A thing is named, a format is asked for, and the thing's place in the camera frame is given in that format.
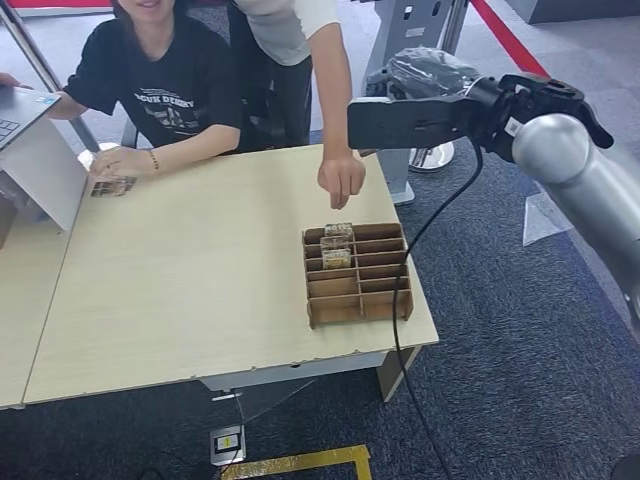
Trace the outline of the plastic-wrapped grey robot right hand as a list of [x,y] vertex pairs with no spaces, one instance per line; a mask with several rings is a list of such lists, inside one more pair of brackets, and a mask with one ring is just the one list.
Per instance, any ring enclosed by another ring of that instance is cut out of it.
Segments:
[[405,48],[366,80],[366,97],[392,100],[451,96],[479,79],[475,68],[448,52],[424,46]]

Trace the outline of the seated person's left hand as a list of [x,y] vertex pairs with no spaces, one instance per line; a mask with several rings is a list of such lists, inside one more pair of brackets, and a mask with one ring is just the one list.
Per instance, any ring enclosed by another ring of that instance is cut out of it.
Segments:
[[99,152],[89,167],[91,176],[101,181],[144,177],[156,171],[151,152],[122,146]]

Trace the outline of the standing person's left hand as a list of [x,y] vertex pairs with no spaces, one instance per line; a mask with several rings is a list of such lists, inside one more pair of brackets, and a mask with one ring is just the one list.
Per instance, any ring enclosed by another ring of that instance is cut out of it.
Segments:
[[365,179],[365,164],[352,151],[323,154],[318,171],[318,184],[329,195],[334,210],[345,207],[351,196],[358,194]]

